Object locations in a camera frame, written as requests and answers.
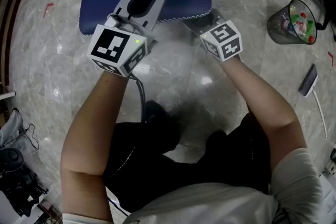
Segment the red tape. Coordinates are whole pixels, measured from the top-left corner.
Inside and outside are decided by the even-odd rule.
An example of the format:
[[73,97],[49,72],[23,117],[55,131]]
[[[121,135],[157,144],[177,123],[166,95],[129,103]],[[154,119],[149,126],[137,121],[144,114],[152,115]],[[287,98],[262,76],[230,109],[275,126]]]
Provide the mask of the red tape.
[[331,57],[331,67],[334,66],[334,55],[332,55],[330,52],[328,52],[328,55]]
[[46,16],[48,7],[52,7],[53,5],[54,5],[53,3],[48,3],[47,4],[46,9],[45,9],[44,14],[43,14],[43,18]]

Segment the tiled floor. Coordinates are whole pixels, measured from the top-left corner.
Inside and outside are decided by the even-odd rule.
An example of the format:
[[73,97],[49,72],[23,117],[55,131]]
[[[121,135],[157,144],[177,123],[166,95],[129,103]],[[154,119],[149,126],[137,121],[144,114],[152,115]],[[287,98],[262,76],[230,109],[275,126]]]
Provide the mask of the tiled floor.
[[[319,0],[303,0],[321,17]],[[319,32],[313,46],[277,45],[267,35],[267,18],[290,0],[213,0],[213,7],[239,28],[242,60],[274,86],[295,108],[308,148],[318,171],[325,167],[335,141],[336,72],[328,51],[336,54],[332,30]],[[48,3],[54,6],[44,17]],[[17,96],[10,106],[21,111],[26,123],[36,125],[40,150],[29,143],[26,162],[50,189],[48,199],[61,208],[59,164],[63,141],[71,120],[98,80],[99,70],[86,57],[90,36],[79,32],[81,0],[22,0],[10,53],[10,88]],[[147,99],[157,100],[179,116],[184,127],[181,144],[169,156],[195,162],[212,131],[233,130],[247,112],[244,101],[211,56],[200,47],[182,22],[155,27],[158,44],[135,69]],[[298,93],[311,63],[318,67],[320,97],[329,140],[313,95]],[[140,101],[130,81],[118,121],[138,121]]]

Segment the black mesh trash bin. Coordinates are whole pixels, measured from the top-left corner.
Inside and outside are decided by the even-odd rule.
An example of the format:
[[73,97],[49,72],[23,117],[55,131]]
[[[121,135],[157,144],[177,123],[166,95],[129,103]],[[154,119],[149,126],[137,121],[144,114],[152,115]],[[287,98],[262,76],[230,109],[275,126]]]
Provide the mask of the black mesh trash bin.
[[267,31],[270,38],[278,44],[312,45],[317,38],[313,13],[301,0],[292,0],[269,17]]

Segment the broom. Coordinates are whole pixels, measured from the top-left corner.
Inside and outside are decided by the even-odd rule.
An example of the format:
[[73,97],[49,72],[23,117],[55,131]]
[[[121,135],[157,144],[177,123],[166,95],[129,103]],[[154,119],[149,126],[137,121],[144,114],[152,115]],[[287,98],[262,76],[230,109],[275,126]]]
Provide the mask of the broom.
[[322,108],[321,108],[321,104],[320,101],[317,97],[316,91],[314,89],[314,86],[317,82],[317,78],[319,77],[319,75],[317,74],[317,69],[316,69],[316,65],[312,64],[305,79],[303,80],[300,88],[299,88],[299,92],[304,96],[307,97],[311,92],[313,92],[315,99],[316,99],[316,103],[317,106],[319,107],[320,110],[320,114],[321,114],[321,118],[322,118],[322,122],[323,122],[323,127],[324,127],[324,132],[325,132],[325,137],[328,138],[328,134],[327,134],[327,128],[326,128],[326,123],[324,121],[324,116],[323,116],[323,112],[322,112]]

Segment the broom handle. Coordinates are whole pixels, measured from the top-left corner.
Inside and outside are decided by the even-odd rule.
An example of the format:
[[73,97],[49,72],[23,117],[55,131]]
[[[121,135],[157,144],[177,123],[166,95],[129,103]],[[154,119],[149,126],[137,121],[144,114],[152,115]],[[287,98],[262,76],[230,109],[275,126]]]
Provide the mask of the broom handle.
[[328,134],[327,134],[327,127],[326,127],[326,123],[324,121],[324,116],[323,116],[323,112],[322,112],[322,108],[321,108],[321,104],[320,104],[320,101],[317,97],[317,94],[315,92],[315,90],[313,90],[313,94],[315,96],[315,99],[316,99],[316,103],[317,103],[317,106],[319,107],[319,110],[320,110],[320,114],[321,114],[321,118],[322,118],[322,122],[323,122],[323,127],[324,127],[324,132],[325,132],[325,137],[328,138]]

